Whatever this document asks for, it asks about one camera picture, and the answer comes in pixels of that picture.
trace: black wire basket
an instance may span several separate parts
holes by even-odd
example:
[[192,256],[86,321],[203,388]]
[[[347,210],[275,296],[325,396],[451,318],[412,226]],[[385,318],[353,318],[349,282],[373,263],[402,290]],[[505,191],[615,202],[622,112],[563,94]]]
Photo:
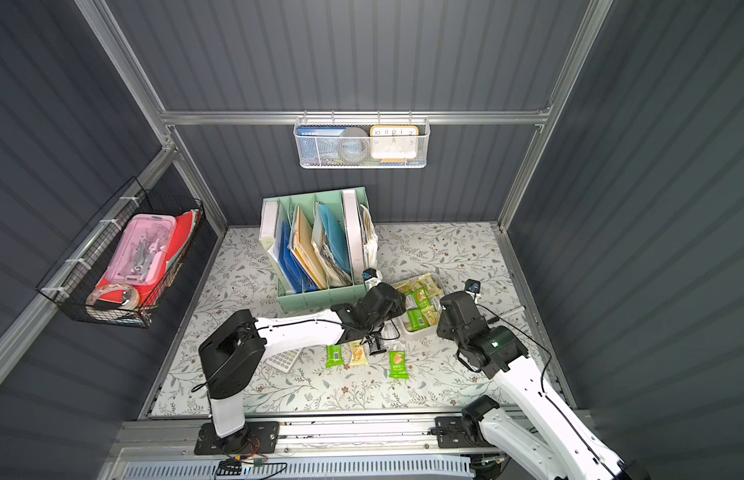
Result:
[[[90,295],[97,289],[108,269],[108,264],[116,252],[124,229],[133,216],[137,214],[181,216],[190,210],[197,210],[197,215],[187,242],[177,253],[176,260],[166,269],[165,274],[149,291],[143,291],[140,294],[139,303],[135,308],[109,308],[104,307],[103,302],[91,301]],[[160,305],[161,295],[171,286],[175,275],[182,267],[203,219],[204,205],[196,198],[158,194],[140,188],[139,192],[134,197],[130,197],[128,203],[113,218],[100,220],[106,226],[101,234],[90,242],[83,254],[74,259],[67,259],[67,255],[63,255],[62,259],[37,285],[36,290],[56,303],[71,320],[147,328],[152,321],[153,312]],[[58,276],[59,267],[66,263],[74,265],[70,273],[64,279],[55,279],[55,276]]]

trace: yellow folder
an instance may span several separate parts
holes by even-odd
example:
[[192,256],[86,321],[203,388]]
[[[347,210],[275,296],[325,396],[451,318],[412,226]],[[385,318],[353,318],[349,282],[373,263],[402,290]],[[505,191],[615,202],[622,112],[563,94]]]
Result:
[[305,214],[300,210],[300,206],[295,207],[294,214],[294,256],[302,264],[310,278],[316,282],[321,290],[327,289],[327,274],[324,272],[319,259],[316,257],[316,251],[310,244],[312,228],[308,223]]

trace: blue folder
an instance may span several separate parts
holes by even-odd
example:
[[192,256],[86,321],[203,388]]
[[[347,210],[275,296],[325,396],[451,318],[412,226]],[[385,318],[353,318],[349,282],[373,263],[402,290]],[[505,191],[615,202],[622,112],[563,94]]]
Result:
[[289,250],[290,233],[289,222],[284,222],[281,228],[281,256],[279,258],[279,265],[284,269],[284,276],[287,277],[289,283],[292,283],[292,288],[296,293],[318,290],[316,283],[303,270],[300,262],[294,258],[291,250]]
[[348,240],[345,237],[345,229],[335,220],[329,207],[319,204],[319,215],[324,225],[324,232],[329,241],[329,251],[332,252],[334,261],[339,267],[350,274],[350,259],[348,258]]

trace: pink pencil case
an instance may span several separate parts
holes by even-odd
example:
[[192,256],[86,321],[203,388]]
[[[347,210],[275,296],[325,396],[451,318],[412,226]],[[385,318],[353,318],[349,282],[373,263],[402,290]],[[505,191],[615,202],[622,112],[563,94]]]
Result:
[[176,220],[169,215],[133,216],[118,242],[105,279],[130,285],[156,283],[175,226]]

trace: wire mesh basket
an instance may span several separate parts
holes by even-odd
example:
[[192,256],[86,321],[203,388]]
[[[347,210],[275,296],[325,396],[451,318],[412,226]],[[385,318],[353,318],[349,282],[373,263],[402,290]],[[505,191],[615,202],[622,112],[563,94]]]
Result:
[[[102,286],[105,271],[113,257],[124,229],[129,220],[137,214],[181,216],[195,210],[191,216],[191,230],[187,241],[173,255],[171,262],[166,262],[165,273],[154,284],[139,289],[139,300],[136,306],[129,305],[126,294],[124,302],[93,302],[92,293]],[[171,286],[175,275],[182,267],[185,256],[193,244],[195,235],[204,219],[204,205],[200,200],[192,197],[156,194],[150,190],[142,190],[130,198],[130,201],[113,218],[100,220],[106,223],[102,233],[89,245],[89,248],[78,258],[62,260],[59,264],[72,263],[72,270],[61,281],[57,279],[52,284],[52,278],[57,271],[52,267],[38,284],[36,290],[57,304],[71,320],[77,322],[92,322],[106,325],[133,326],[147,328],[152,321],[153,313],[160,305],[161,295]]]
[[427,118],[370,124],[327,124],[298,118],[294,140],[303,168],[423,168],[428,155]]

